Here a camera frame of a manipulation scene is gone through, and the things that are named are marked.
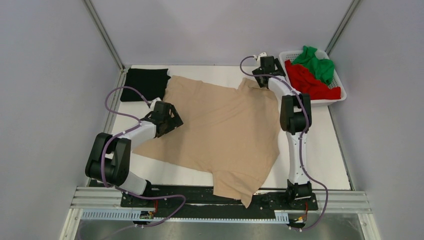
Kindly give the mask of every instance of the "white work surface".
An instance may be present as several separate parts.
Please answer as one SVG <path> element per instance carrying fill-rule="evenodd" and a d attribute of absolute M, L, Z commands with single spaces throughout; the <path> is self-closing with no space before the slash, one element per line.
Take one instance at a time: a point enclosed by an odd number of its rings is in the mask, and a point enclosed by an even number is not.
<path fill-rule="evenodd" d="M 193 65 L 133 65 L 138 69 L 169 69 L 170 76 L 177 75 L 229 88 L 238 88 L 247 77 L 238 66 L 193 66 Z M 244 67 L 251 72 L 254 67 Z M 144 117 L 149 108 L 143 101 L 121 102 L 119 112 Z M 112 134 L 121 132 L 135 124 L 135 120 L 116 116 Z M 289 177 L 289 146 L 284 143 L 284 152 L 276 160 L 263 184 L 263 188 L 286 188 Z M 348 175 L 333 128 L 328 107 L 312 108 L 312 126 L 307 136 L 307 170 L 318 181 L 331 190 L 349 190 Z M 152 184 L 213 186 L 212 174 L 131 153 L 130 171 Z M 312 188 L 322 189 L 315 182 Z"/>

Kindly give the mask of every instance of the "black cloth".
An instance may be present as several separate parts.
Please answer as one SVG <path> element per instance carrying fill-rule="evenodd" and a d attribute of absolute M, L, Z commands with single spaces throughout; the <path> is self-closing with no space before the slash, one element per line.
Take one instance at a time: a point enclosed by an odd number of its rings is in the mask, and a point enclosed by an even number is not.
<path fill-rule="evenodd" d="M 164 99 L 167 88 L 168 69 L 130 68 L 126 73 L 125 85 L 138 90 L 148 101 L 155 98 Z M 121 102 L 139 102 L 143 99 L 133 90 L 124 88 L 120 96 Z"/>

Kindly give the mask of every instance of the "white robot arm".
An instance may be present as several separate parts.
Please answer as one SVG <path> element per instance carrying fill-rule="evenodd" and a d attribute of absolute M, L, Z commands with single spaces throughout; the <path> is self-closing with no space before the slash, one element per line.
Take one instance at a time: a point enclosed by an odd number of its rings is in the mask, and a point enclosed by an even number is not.
<path fill-rule="evenodd" d="M 253 70 L 252 73 L 253 75 L 245 72 L 245 74 L 255 77 L 259 86 L 267 87 L 271 90 L 278 100 L 278 111 L 280 113 L 281 125 L 281 129 L 278 134 L 278 149 L 280 153 L 287 151 L 283 145 L 284 138 L 287 138 L 290 157 L 290 170 L 286 191 L 287 202 L 293 203 L 294 205 L 296 201 L 299 202 L 301 200 L 304 202 L 305 199 L 313 200 L 312 198 L 315 198 L 315 195 L 312 193 L 310 179 L 302 168 L 303 163 L 303 167 L 306 169 L 307 133 L 312 123 L 310 96 L 308 94 L 300 93 L 290 87 L 290 85 L 287 86 L 285 83 L 277 79 L 284 79 L 286 74 L 284 73 L 278 59 L 274 59 L 273 56 L 261 57 L 260 67 Z M 295 93 L 299 96 L 299 99 L 306 111 L 309 123 L 307 128 L 305 114 L 300 108 L 301 105 Z"/>
<path fill-rule="evenodd" d="M 143 142 L 159 138 L 183 124 L 175 107 L 168 102 L 153 101 L 150 108 L 153 111 L 142 118 L 140 123 L 133 126 L 140 125 L 140 127 L 124 133 L 111 142 L 107 147 L 106 153 L 113 153 L 113 157 L 104 159 L 104 173 L 107 183 L 136 195 L 143 195 L 145 190 L 149 189 L 150 182 L 130 171 L 132 150 Z M 102 151 L 107 141 L 111 138 L 111 134 L 104 132 L 96 136 L 85 166 L 85 175 L 87 177 L 98 181 L 102 180 Z"/>

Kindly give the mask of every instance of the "laundry basket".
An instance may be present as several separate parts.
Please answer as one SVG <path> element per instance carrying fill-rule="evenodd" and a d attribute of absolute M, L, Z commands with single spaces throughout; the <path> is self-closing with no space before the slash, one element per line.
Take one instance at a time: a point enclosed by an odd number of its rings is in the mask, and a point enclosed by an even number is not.
<path fill-rule="evenodd" d="M 303 50 L 295 50 L 295 51 L 283 51 L 279 54 L 279 61 L 281 62 L 281 65 L 284 69 L 284 72 L 287 73 L 286 70 L 286 66 L 284 64 L 284 62 L 286 60 L 290 60 L 291 62 L 293 62 L 301 53 L 303 53 Z M 327 55 L 327 53 L 325 51 L 321 51 L 321 50 L 317 50 L 315 52 L 315 56 L 318 59 L 330 59 L 329 56 Z M 290 83 L 290 79 L 289 76 L 287 75 L 285 77 L 285 79 Z M 311 100 L 310 104 L 313 107 L 316 106 L 328 106 L 332 103 L 338 102 L 338 101 L 343 101 L 346 99 L 346 91 L 345 88 L 343 87 L 342 83 L 340 82 L 340 78 L 337 75 L 336 70 L 334 70 L 334 74 L 332 77 L 332 82 L 331 84 L 328 86 L 330 89 L 335 88 L 335 87 L 340 87 L 341 88 L 341 98 L 340 99 L 336 99 L 336 100 L 328 100 L 328 99 L 317 99 L 317 100 Z"/>

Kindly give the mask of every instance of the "metal pole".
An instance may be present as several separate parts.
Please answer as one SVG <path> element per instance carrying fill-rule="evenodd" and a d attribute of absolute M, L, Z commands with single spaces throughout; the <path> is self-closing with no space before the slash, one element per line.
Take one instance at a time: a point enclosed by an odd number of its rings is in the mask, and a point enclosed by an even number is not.
<path fill-rule="evenodd" d="M 110 54 L 113 57 L 113 60 L 115 61 L 116 65 L 120 69 L 121 72 L 124 71 L 124 64 L 122 63 L 117 51 L 115 50 L 114 45 L 112 44 L 111 39 L 108 36 L 108 33 L 106 32 L 105 27 L 102 24 L 102 21 L 100 20 L 99 15 L 96 12 L 96 9 L 92 3 L 91 0 L 82 0 L 87 7 L 87 11 L 90 14 L 91 18 L 94 21 L 95 26 L 97 27 L 98 31 L 100 32 L 101 37 L 103 38 L 104 43 L 107 46 L 107 49 L 109 49 Z"/>
<path fill-rule="evenodd" d="M 350 4 L 346 14 L 344 15 L 343 19 L 341 20 L 340 24 L 337 27 L 337 30 L 332 36 L 327 48 L 325 49 L 325 52 L 327 53 L 327 55 L 330 55 L 331 52 L 333 51 L 335 45 L 339 41 L 340 36 L 342 35 L 343 31 L 345 30 L 346 26 L 348 25 L 349 21 L 351 20 L 352 16 L 354 15 L 355 11 L 357 10 L 361 2 L 362 0 L 353 0 L 352 3 Z"/>

